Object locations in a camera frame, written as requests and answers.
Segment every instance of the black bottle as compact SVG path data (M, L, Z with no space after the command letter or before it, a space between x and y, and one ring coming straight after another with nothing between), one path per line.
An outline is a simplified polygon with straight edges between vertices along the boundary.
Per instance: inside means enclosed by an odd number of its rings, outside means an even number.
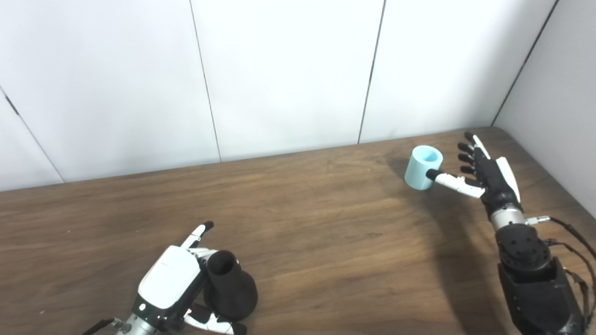
M207 261L209 282L205 287L204 298L207 306L217 314L239 321L250 315L257 305L257 286L233 253L220 250Z

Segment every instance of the black cable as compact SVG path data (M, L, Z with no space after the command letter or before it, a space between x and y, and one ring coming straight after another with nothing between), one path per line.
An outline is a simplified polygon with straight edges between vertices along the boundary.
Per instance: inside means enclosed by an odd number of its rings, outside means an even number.
M96 331L104 328L105 326L111 324L112 322L114 322L114 318L101 320L100 322L96 323L93 327L87 329L87 331L84 332L83 335L95 334Z
M586 267L588 268L588 272L590 273L590 277L592 277L592 293L594 294L594 301L592 303L592 309L590 311L588 311L588 308L586 307L586 302L584 301L583 312L585 314L587 321L589 321L591 319L592 315L594 314L594 309L596 308L596 272L594 272L594 268L592 267L592 264L584 255L582 255L574 247L570 246L569 244L567 244L565 242L559 242L559 241L555 240L554 238L549 238L549 239L545 240L544 243L549 247L550 246L564 246L567 250L571 251L572 253L574 253L578 257L580 257L582 259L582 261L586 264ZM583 281L583 279L581 279L580 276L578 276L577 274L575 274L573 272L567 271L567 273L570 273L570 275L573 277L575 282L580 284L580 287L581 287L581 281ZM587 295L585 295L585 294L587 294L587 292L584 293L583 287L581 287L581 289L582 289L582 295L584 295L584 299L587 298Z
M559 220L557 218L553 218L552 216L550 217L550 220L553 221L553 222L555 222L556 224L559 224L559 225L563 226L563 228L565 228L566 231L568 231L571 235L573 235L575 238L577 238L578 241L580 243L582 243L583 246L586 247L586 249L588 249L588 251L590 252L590 255L592 255L592 257L594 258L594 260L596 260L596 251L588 243L588 241L585 239L585 237L583 237L582 234L579 233L579 231L577 231L572 225L567 224L567 223L565 223L562 220ZM580 257L582 258L582 260L584 260L584 262L587 261L587 259L585 259L585 257L583 257L583 256L580 256ZM592 310L590 311L590 314L588 316L588 322L587 322L587 325L586 325L586 333L589 332L589 329L590 329L590 326L592 324L592 321L594 320L594 312L596 310L596 284L592 284L592 291L594 292L594 298L595 298L595 300L594 300L594 302L592 304Z
M570 271L568 269L565 269L565 272L570 275L573 278L573 281L579 285L580 291L582 292L582 298L583 298L583 317L586 319L586 322L588 321L588 317L589 317L589 308L590 308L590 302L589 302L589 287L588 284L586 283L585 280L583 280L582 277L580 277L580 275L578 275L577 273Z
M551 216L551 221L553 221L557 224L560 224L561 226L563 226L563 228L565 228L565 230L567 230L569 233L571 233L571 235L573 235L575 238L577 238L578 241L580 241L586 247L586 249L588 249L588 251L590 252L590 255L592 255L594 260L596 260L596 251L594 251L594 248L592 248L592 246L582 236L582 234L579 233L579 231L575 230L575 228L572 225L566 224L565 222L563 222L557 218L553 218L552 216Z

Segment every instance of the wooden table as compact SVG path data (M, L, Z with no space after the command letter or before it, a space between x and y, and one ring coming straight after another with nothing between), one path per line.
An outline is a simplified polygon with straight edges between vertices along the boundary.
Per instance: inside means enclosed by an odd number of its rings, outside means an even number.
M508 158L529 216L560 217L596 241L594 219L508 135L475 132ZM213 220L201 244L234 252L259 288L244 321L250 334L518 334L480 202L403 181L419 144L458 172L461 139L449 132L0 193L0 329L77 335L128 317L161 252ZM557 225L538 230L580 247ZM589 278L577 257L554 253Z

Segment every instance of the light blue cup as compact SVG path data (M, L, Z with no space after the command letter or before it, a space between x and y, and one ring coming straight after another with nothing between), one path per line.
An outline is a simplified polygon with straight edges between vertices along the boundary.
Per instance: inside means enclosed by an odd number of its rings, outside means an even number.
M412 150L412 156L406 169L404 180L416 190L426 190L433 185L433 181L426 178L429 169L438 170L443 163L443 154L428 145L419 145Z

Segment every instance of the white wall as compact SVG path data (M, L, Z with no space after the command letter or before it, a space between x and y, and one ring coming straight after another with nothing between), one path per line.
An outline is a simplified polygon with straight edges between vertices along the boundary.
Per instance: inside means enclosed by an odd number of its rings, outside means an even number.
M0 89L0 190L62 183Z
M65 181L489 125L552 2L387 0L363 128L383 0L0 0L0 85Z
M495 126L596 216L596 2L558 3Z
M66 181L218 162L188 1L2 1L0 85Z
M387 0L361 142L488 126L554 0Z
M356 144L382 0L193 0L222 160Z

